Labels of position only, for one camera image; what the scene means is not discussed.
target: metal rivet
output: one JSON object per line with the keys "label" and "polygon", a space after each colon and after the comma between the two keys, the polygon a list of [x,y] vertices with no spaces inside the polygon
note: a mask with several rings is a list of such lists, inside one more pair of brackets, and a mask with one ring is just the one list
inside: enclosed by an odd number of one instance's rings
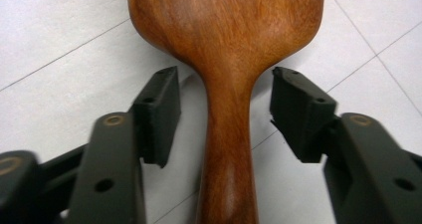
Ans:
{"label": "metal rivet", "polygon": [[105,121],[104,121],[104,125],[106,126],[115,126],[115,125],[119,125],[121,123],[123,123],[124,118],[121,115],[112,115],[112,116],[108,116]]}
{"label": "metal rivet", "polygon": [[0,169],[0,176],[14,171],[22,163],[21,157],[6,157],[0,160],[0,164],[10,162],[5,168]]}
{"label": "metal rivet", "polygon": [[350,117],[350,120],[361,126],[369,126],[372,124],[372,121],[363,115],[353,115]]}

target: reddish-brown wood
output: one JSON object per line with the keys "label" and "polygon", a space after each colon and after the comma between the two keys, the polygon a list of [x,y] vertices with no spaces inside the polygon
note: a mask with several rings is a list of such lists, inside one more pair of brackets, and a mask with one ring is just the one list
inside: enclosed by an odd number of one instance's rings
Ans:
{"label": "reddish-brown wood", "polygon": [[197,223],[258,223],[249,138],[253,84],[305,46],[323,0],[128,0],[132,23],[155,47],[192,66],[208,95]]}

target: wooden handle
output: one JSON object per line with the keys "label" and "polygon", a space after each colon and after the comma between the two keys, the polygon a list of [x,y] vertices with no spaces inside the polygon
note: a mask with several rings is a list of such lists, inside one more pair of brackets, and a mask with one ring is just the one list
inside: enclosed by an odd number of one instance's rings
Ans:
{"label": "wooden handle", "polygon": [[206,82],[208,132],[197,223],[258,223],[249,136],[251,85]]}
{"label": "wooden handle", "polygon": [[249,141],[253,83],[317,32],[323,0],[128,0],[149,43],[194,68],[209,119],[197,223],[258,223]]}

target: white floor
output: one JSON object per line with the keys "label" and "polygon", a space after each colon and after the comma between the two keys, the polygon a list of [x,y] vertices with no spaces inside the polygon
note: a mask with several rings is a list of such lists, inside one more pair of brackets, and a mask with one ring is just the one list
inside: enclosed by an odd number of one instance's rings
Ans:
{"label": "white floor", "polygon": [[[148,223],[193,223],[206,98],[192,70],[145,43],[126,0],[0,0],[0,153],[49,160],[87,142],[95,119],[126,111],[150,76],[178,66],[182,116],[164,169],[143,165]],[[380,120],[422,154],[422,0],[325,0],[310,45],[279,63],[329,92],[338,113]],[[251,136],[263,224],[334,223],[321,164],[301,164],[270,124],[259,79]]]}

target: screw hole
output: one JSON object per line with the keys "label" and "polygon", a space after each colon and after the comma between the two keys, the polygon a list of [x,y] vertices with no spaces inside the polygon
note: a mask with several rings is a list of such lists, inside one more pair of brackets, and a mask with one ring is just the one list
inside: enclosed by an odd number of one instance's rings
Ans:
{"label": "screw hole", "polygon": [[394,179],[394,182],[398,187],[400,187],[400,188],[402,188],[406,191],[414,191],[416,189],[415,185],[413,185],[412,182],[410,182],[406,179],[403,179],[403,178],[396,178],[396,179]]}
{"label": "screw hole", "polygon": [[153,103],[153,102],[155,102],[155,99],[154,98],[145,98],[145,99],[143,99],[143,101],[145,103]]}
{"label": "screw hole", "polygon": [[96,185],[96,192],[107,192],[114,186],[114,182],[111,179],[103,179]]}

